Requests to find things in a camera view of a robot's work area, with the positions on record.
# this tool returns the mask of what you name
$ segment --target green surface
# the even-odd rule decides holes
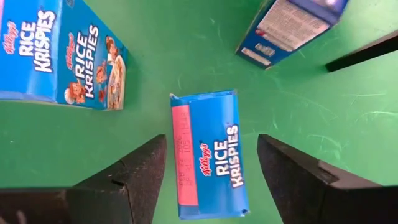
[[[0,187],[73,185],[156,134],[167,170],[154,223],[178,223],[169,93],[238,89],[246,218],[281,223],[261,174],[267,133],[380,184],[398,184],[398,52],[328,74],[322,65],[398,28],[398,1],[351,1],[342,22],[268,71],[234,55],[261,0],[87,0],[131,52],[126,108],[0,102]]]

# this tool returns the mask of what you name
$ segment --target cereal box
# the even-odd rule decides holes
[[[269,68],[330,30],[348,0],[271,0],[261,7],[236,53]]]
[[[83,0],[0,0],[0,99],[123,108],[127,48]]]
[[[249,206],[235,91],[171,95],[171,106],[180,219],[245,216]]]

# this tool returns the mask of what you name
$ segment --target green table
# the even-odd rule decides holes
[[[343,21],[274,68],[234,55],[261,0],[87,0],[131,52],[126,108],[0,102],[0,187],[68,186],[167,134],[154,223],[178,223],[169,93],[236,88],[246,218],[281,223],[257,159],[267,133],[380,184],[398,184],[398,52],[335,73],[322,65],[398,28],[398,1],[351,1]]]

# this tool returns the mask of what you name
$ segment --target snap crackle pop illustration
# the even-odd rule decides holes
[[[127,49],[82,0],[0,2],[0,100],[123,108]]]

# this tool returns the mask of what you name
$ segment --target blue cereal box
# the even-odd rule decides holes
[[[171,106],[180,219],[245,216],[249,205],[235,91],[171,95]]]
[[[236,53],[269,68],[330,30],[348,0],[271,0],[261,7]]]
[[[83,0],[0,0],[0,100],[123,108],[127,49]]]

